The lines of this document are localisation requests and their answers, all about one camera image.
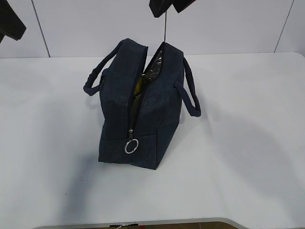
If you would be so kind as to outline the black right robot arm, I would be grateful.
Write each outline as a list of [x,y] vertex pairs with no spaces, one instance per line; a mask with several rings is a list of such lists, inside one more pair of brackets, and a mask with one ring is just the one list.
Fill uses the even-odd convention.
[[172,5],[177,13],[189,7],[195,0],[150,0],[149,7],[155,18],[161,17]]

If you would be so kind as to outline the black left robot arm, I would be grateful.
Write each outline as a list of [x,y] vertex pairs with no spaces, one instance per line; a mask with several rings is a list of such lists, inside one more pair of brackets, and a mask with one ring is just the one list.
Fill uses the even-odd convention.
[[0,0],[0,41],[5,36],[16,41],[20,40],[26,26],[11,8],[7,0]]

